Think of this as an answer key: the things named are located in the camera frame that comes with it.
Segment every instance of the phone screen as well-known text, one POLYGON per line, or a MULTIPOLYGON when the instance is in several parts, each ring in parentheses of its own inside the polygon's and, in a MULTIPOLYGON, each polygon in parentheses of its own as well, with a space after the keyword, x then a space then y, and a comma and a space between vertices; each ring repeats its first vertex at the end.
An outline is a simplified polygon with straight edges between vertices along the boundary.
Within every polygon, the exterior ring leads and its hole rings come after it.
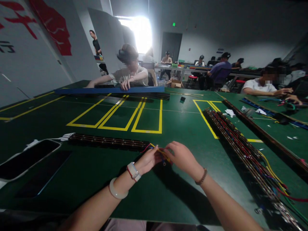
POLYGON ((0 178, 12 180, 18 177, 21 173, 50 154, 59 146, 59 143, 51 140, 41 141, 18 156, 0 165, 0 178))

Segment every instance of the red painted character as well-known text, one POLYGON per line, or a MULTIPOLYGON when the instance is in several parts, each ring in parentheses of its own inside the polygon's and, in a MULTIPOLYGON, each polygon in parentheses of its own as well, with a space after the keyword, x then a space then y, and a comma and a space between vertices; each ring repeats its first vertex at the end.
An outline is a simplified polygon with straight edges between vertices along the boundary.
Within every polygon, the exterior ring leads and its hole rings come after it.
POLYGON ((21 16, 20 14, 17 13, 17 11, 25 10, 22 5, 16 2, 5 2, 5 1, 0 1, 0 4, 2 6, 12 9, 18 16, 18 18, 4 18, 5 20, 12 22, 12 23, 22 23, 27 28, 27 30, 30 32, 30 34, 33 36, 33 38, 38 39, 35 33, 28 26, 28 23, 36 22, 35 19, 32 19, 29 16, 21 16))
POLYGON ((30 0, 30 3, 44 24, 61 55, 71 56, 70 34, 66 27, 65 18, 54 8, 49 7, 43 0, 30 0))

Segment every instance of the green table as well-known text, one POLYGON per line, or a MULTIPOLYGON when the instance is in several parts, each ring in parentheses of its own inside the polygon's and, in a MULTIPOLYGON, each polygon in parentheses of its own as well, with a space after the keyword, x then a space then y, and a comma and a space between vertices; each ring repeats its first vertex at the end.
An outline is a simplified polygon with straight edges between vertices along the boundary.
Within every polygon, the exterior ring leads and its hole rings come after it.
MULTIPOLYGON (((88 81, 66 86, 84 87, 88 81)), ((0 109, 0 162, 25 148, 34 139, 61 137, 66 133, 150 141, 164 147, 176 140, 184 143, 209 174, 262 226, 270 219, 256 214, 251 193, 230 160, 219 139, 211 131, 200 110, 213 107, 224 111, 226 106, 215 92, 170 89, 179 93, 200 94, 197 97, 171 94, 169 101, 125 97, 59 96, 53 93, 14 107, 0 109)), ((236 107, 244 103, 243 95, 220 93, 236 107)), ((304 137, 307 131, 283 126, 255 115, 255 123, 302 158, 307 159, 304 137)), ((290 188, 293 197, 307 197, 308 185, 236 117, 231 122, 257 149, 263 149, 278 177, 290 188)), ((72 146, 64 142, 62 150, 73 154, 44 191, 33 199, 16 199, 15 194, 48 161, 36 165, 20 179, 0 190, 0 208, 48 213, 72 213, 85 200, 105 186, 120 169, 139 156, 137 152, 72 146)), ((305 216, 304 203, 295 202, 305 216)), ((157 166, 141 178, 111 217, 188 224, 220 225, 207 198, 194 181, 176 166, 157 166)))

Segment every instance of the white bracelet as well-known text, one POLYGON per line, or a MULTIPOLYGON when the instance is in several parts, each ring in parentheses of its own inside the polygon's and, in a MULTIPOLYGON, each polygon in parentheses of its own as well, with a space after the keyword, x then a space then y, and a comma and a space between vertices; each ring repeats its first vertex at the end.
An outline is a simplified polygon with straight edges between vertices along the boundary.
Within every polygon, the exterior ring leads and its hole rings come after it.
POLYGON ((115 180, 116 180, 116 177, 113 178, 113 179, 110 181, 109 190, 110 190, 111 194, 112 194, 115 198, 117 198, 117 199, 124 199, 125 197, 127 197, 128 191, 127 191, 125 194, 119 194, 119 193, 117 193, 116 190, 115 190, 115 187, 113 186, 113 183, 114 183, 115 180))

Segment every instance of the light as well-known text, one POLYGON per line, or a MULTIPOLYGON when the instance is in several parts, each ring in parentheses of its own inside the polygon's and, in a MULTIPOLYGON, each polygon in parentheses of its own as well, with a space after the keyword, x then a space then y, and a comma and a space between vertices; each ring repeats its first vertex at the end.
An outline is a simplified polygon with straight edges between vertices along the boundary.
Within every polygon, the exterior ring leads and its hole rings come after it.
POLYGON ((135 35, 138 53, 145 54, 152 46, 152 30, 148 18, 145 17, 118 17, 122 25, 127 26, 135 35))

